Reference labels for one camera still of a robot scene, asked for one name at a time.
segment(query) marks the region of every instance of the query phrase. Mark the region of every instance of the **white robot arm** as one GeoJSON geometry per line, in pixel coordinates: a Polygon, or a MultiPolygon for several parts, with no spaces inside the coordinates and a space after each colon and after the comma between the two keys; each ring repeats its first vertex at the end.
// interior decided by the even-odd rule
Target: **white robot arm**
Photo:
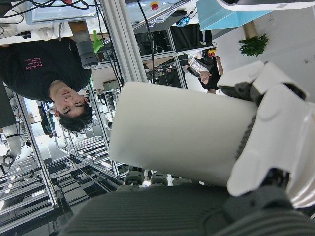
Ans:
{"type": "Polygon", "coordinates": [[[294,207],[315,204],[315,106],[304,100],[307,93],[273,63],[260,61],[224,74],[219,86],[259,105],[227,183],[230,194],[257,189],[278,169],[289,173],[286,192],[294,207]]]}
{"type": "Polygon", "coordinates": [[[314,204],[315,108],[307,93],[260,61],[225,73],[218,85],[237,98],[127,83],[110,157],[227,186],[234,196],[276,182],[294,207],[314,204]]]}

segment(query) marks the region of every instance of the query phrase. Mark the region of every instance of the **cable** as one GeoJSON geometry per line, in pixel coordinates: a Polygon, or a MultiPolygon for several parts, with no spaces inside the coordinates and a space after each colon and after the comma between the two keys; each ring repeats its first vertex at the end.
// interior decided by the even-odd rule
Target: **cable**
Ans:
{"type": "Polygon", "coordinates": [[[16,22],[16,23],[0,22],[0,24],[16,25],[16,24],[19,24],[19,23],[24,21],[24,16],[21,13],[17,12],[16,10],[13,10],[13,9],[10,9],[10,10],[6,11],[6,13],[8,13],[9,11],[14,11],[14,12],[18,13],[18,15],[22,16],[22,19],[19,22],[16,22]]]}
{"type": "Polygon", "coordinates": [[[113,58],[113,63],[114,63],[114,65],[113,65],[113,63],[112,63],[112,61],[111,61],[111,56],[110,56],[109,53],[107,52],[106,45],[104,44],[105,39],[104,39],[104,37],[103,37],[103,32],[102,32],[102,29],[101,29],[100,17],[99,17],[100,15],[101,15],[102,20],[103,20],[103,22],[104,22],[104,24],[105,24],[105,27],[106,27],[107,29],[108,29],[108,25],[107,25],[107,23],[106,23],[106,21],[105,21],[105,18],[104,18],[104,16],[103,16],[103,14],[101,13],[101,10],[100,10],[100,8],[99,8],[99,5],[96,3],[96,0],[94,0],[94,2],[95,2],[96,12],[97,12],[97,18],[98,18],[98,24],[99,24],[99,31],[100,31],[100,34],[101,34],[101,37],[102,37],[102,42],[103,42],[103,45],[104,45],[104,47],[105,47],[106,53],[107,53],[107,55],[108,55],[108,57],[109,57],[109,63],[110,63],[110,65],[111,65],[112,69],[113,69],[113,72],[114,72],[114,75],[115,75],[115,77],[116,77],[116,80],[117,80],[118,84],[120,83],[120,84],[123,86],[123,85],[124,85],[124,81],[123,81],[123,79],[122,79],[122,73],[121,73],[121,71],[120,71],[119,64],[117,64],[119,73],[118,73],[117,68],[116,68],[115,59],[117,59],[117,56],[116,56],[116,52],[115,52],[115,49],[114,49],[114,47],[113,47],[113,44],[111,43],[111,45],[112,45],[112,46],[111,46],[111,50],[112,50],[112,52],[113,52],[113,54],[114,54],[114,58],[113,58]]]}
{"type": "Polygon", "coordinates": [[[139,8],[141,10],[141,13],[144,17],[144,20],[146,22],[146,25],[147,25],[147,29],[148,29],[148,37],[149,37],[149,41],[150,41],[150,46],[151,46],[151,54],[152,54],[152,80],[153,82],[151,81],[152,84],[155,84],[155,69],[154,69],[154,39],[152,37],[152,34],[151,34],[151,31],[150,31],[150,27],[149,27],[149,23],[148,23],[148,20],[147,20],[147,17],[142,9],[142,6],[140,4],[140,1],[137,0],[137,3],[139,5],[139,8]]]}

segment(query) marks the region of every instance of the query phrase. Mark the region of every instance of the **white wall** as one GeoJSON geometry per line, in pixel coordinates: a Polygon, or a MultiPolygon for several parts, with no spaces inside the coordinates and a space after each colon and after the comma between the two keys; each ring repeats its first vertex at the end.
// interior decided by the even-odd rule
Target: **white wall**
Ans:
{"type": "Polygon", "coordinates": [[[271,61],[297,81],[315,102],[315,17],[313,9],[273,11],[257,20],[258,35],[269,38],[265,52],[258,57],[240,53],[238,43],[244,39],[243,28],[237,28],[215,40],[217,56],[224,71],[231,71],[257,60],[271,61]]]}

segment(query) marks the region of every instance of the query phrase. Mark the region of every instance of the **ceiling light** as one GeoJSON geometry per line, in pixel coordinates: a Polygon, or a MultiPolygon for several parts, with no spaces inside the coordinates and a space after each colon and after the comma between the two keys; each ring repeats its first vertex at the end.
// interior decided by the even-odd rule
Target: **ceiling light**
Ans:
{"type": "Polygon", "coordinates": [[[38,192],[36,192],[36,193],[33,193],[33,194],[31,195],[31,197],[32,197],[32,198],[33,198],[33,197],[36,197],[36,196],[38,196],[38,195],[40,195],[40,194],[43,194],[43,193],[45,193],[45,192],[46,192],[45,189],[40,190],[40,191],[38,191],[38,192]]]}
{"type": "Polygon", "coordinates": [[[110,167],[111,166],[110,164],[108,164],[107,162],[104,162],[104,161],[101,163],[101,165],[105,166],[105,167],[110,167]]]}
{"type": "Polygon", "coordinates": [[[3,205],[4,205],[4,201],[1,201],[0,202],[0,211],[2,210],[3,205]]]}

